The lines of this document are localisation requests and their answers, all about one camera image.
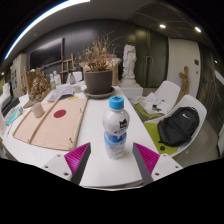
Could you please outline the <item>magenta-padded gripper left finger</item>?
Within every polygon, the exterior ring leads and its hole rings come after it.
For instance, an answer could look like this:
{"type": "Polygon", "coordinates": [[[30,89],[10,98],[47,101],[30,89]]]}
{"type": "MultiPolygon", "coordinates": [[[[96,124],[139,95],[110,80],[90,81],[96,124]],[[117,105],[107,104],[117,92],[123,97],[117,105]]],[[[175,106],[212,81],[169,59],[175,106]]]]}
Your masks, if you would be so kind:
{"type": "Polygon", "coordinates": [[[42,168],[54,175],[79,185],[91,153],[91,144],[86,143],[65,155],[56,154],[42,168]]]}

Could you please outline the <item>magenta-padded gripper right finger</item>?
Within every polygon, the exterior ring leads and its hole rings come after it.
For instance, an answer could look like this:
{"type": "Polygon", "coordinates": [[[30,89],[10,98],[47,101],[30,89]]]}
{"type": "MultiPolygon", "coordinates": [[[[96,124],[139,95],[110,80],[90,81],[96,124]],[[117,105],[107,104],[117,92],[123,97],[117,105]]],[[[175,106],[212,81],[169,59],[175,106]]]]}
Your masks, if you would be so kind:
{"type": "Polygon", "coordinates": [[[133,144],[132,152],[145,185],[182,169],[168,154],[158,154],[138,143],[133,144]]]}

